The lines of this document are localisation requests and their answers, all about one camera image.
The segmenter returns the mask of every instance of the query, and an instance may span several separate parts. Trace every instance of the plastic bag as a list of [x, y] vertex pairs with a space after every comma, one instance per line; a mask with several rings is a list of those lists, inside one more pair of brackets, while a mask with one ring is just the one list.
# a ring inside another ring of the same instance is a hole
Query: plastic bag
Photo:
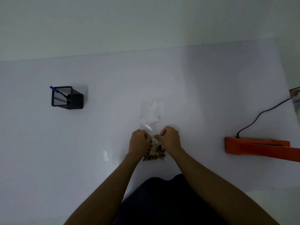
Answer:
[[142, 158], [142, 161], [153, 159], [166, 159], [166, 150], [161, 143], [153, 138], [154, 134], [159, 134], [159, 122], [163, 116], [163, 102], [162, 101], [143, 101], [140, 111], [140, 128], [146, 130], [152, 137], [150, 148]]

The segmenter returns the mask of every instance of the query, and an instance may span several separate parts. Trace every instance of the power cord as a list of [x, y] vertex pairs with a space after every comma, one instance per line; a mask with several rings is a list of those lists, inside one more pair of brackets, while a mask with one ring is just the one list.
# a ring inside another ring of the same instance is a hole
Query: power cord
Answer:
[[[293, 89], [291, 89], [291, 90], [289, 90], [289, 91], [296, 90], [296, 89], [298, 89], [298, 88], [300, 88], [300, 87], [293, 88]], [[254, 120], [254, 122], [256, 122], [256, 120], [258, 119], [258, 117], [259, 117], [262, 113], [275, 109], [276, 107], [280, 106], [281, 104], [283, 104], [283, 103], [289, 101], [290, 99], [292, 99], [294, 96], [291, 95], [290, 98], [288, 98], [287, 100], [281, 102], [280, 104], [277, 104], [276, 106], [272, 107], [271, 109], [268, 109], [268, 110], [265, 110], [265, 111], [261, 112], [261, 113], [257, 116], [257, 118]], [[238, 131], [238, 133], [236, 134], [235, 137], [236, 137], [236, 138], [240, 138], [240, 137], [239, 137], [240, 132], [243, 131], [244, 129], [250, 127], [251, 125], [253, 125], [254, 122], [252, 122], [250, 125], [246, 126], [245, 128], [241, 129], [240, 131]]]

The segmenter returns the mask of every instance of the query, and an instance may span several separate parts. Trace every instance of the forearm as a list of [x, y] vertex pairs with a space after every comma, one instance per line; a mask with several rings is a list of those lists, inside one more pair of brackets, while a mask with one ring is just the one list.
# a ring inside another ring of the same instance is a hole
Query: forearm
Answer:
[[245, 193], [213, 173], [183, 149], [174, 158], [186, 181], [229, 224], [278, 224]]
[[139, 161], [136, 156], [126, 155], [117, 169], [73, 212], [65, 225], [110, 224]]

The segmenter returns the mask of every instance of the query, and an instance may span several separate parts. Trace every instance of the person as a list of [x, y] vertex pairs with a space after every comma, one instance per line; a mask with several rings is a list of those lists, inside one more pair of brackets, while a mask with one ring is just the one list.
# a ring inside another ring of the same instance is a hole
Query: person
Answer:
[[132, 133], [122, 163], [73, 212], [73, 224], [277, 224], [245, 193], [207, 169], [180, 144], [179, 133], [166, 126], [158, 139], [182, 174], [172, 180], [150, 178], [123, 202], [131, 175], [148, 151], [145, 130]]

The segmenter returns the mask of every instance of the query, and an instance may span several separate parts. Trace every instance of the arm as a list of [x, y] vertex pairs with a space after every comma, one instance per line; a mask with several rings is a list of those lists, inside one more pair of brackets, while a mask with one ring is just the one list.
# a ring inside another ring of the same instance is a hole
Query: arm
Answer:
[[188, 155], [181, 148], [177, 130], [166, 126], [154, 137], [173, 157], [192, 189], [227, 223], [278, 225], [245, 193]]
[[131, 175], [148, 151], [151, 137], [144, 130], [132, 133], [129, 152], [123, 162], [73, 212], [65, 225], [111, 224], [120, 206]]

